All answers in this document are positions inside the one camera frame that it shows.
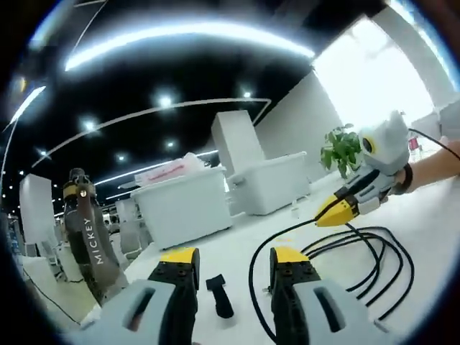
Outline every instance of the human arm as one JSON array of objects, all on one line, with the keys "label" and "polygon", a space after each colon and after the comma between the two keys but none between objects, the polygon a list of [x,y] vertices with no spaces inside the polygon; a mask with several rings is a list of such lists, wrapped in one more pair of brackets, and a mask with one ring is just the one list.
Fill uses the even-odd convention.
[{"label": "human arm", "polygon": [[[441,143],[460,156],[460,140],[447,142],[446,138],[443,138]],[[419,160],[410,166],[413,171],[413,180],[406,193],[411,193],[424,185],[460,175],[460,160],[446,149],[440,149],[434,155]],[[396,180],[399,183],[404,182],[404,170],[397,173]]]}]

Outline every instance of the green leaves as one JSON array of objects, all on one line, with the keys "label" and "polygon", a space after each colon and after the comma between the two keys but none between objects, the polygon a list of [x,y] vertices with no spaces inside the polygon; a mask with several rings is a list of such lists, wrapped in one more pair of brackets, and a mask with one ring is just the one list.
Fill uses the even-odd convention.
[{"label": "green leaves", "polygon": [[321,149],[321,163],[327,170],[331,169],[332,154],[333,152],[331,149],[326,149],[324,147]]},{"label": "green leaves", "polygon": [[329,145],[321,148],[321,164],[330,170],[332,162],[336,162],[342,178],[346,178],[348,166],[352,170],[358,168],[357,154],[361,152],[358,134],[344,131],[352,127],[353,124],[346,124],[325,134],[324,140]]},{"label": "green leaves", "polygon": [[339,169],[339,172],[340,172],[340,176],[345,179],[346,178],[346,162],[344,160],[341,160],[338,165],[337,165],[337,168]]}]

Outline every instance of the black wrist strap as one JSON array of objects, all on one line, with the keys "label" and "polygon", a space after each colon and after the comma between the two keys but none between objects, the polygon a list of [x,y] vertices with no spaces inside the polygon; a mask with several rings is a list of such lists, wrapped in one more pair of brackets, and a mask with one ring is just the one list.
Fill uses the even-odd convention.
[{"label": "black wrist strap", "polygon": [[396,183],[395,187],[393,187],[393,192],[400,196],[408,191],[410,185],[412,184],[413,179],[413,172],[412,168],[410,167],[409,163],[404,166],[405,171],[405,179],[403,183]]}]

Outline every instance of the black ceiling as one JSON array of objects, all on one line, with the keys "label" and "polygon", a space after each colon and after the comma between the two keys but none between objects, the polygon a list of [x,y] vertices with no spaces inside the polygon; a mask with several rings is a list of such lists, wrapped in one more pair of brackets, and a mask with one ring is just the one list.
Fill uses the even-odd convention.
[{"label": "black ceiling", "polygon": [[[81,137],[32,168],[40,159],[40,150],[51,150],[80,133],[84,119],[102,124],[157,106],[161,95],[169,95],[176,103],[241,98],[244,91],[251,91],[252,97],[271,99],[273,106],[311,70],[305,57],[275,48],[184,35],[135,42],[64,72],[65,61],[102,4],[74,7],[46,47],[24,54],[17,75],[25,76],[30,87],[47,88],[22,114],[11,141],[2,191],[6,194],[2,206],[7,211],[19,205],[20,170],[49,178],[59,186],[76,166],[83,167],[94,181],[102,180],[189,151],[209,149],[206,145],[216,112],[246,109],[254,118],[264,103],[206,104],[139,116]],[[109,0],[75,52],[139,28],[212,19],[263,29],[318,55],[359,15],[373,15],[382,6],[381,1],[370,0]],[[26,95],[10,97],[1,118],[3,127]],[[2,133],[3,149],[11,130],[8,126]],[[172,149],[165,145],[169,140],[176,143]],[[117,161],[119,153],[126,155],[125,161]],[[132,177],[99,186],[99,200],[119,193],[116,187],[128,180]],[[57,200],[61,190],[54,192]],[[55,211],[61,210],[62,204],[56,202]]]}]

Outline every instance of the white storage box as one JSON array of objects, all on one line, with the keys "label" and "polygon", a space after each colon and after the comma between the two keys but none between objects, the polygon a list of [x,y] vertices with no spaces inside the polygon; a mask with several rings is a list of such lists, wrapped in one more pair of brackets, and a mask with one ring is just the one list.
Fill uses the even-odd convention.
[{"label": "white storage box", "polygon": [[161,249],[231,226],[223,167],[148,185],[133,191],[131,196]]},{"label": "white storage box", "polygon": [[257,163],[232,175],[232,195],[247,214],[265,215],[310,193],[307,154],[299,152]]}]

